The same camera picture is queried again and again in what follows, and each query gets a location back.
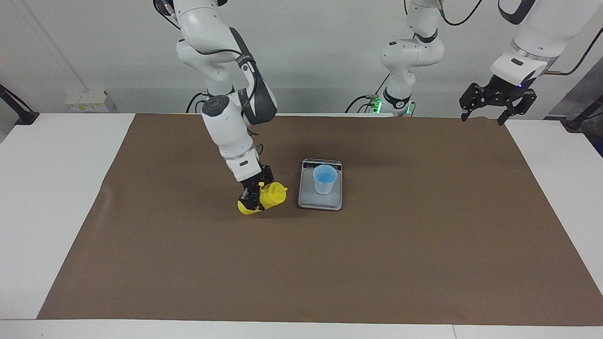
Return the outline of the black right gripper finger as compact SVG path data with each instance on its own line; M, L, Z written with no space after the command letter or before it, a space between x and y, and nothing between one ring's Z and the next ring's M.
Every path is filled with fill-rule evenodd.
M264 211L260 197L262 193L262 184L243 184L243 212Z

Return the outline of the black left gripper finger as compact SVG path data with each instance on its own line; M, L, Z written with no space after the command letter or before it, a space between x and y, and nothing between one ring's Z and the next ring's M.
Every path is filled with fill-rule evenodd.
M513 105L511 102L506 104L506 109L500 114L497 123L499 125L504 125L509 118L518 114L526 114L536 99L537 95L533 89L526 90L526 92L522 94L519 103L516 105Z
M461 120L466 121L474 110L481 108L482 88L477 83L472 83L459 98L462 109Z

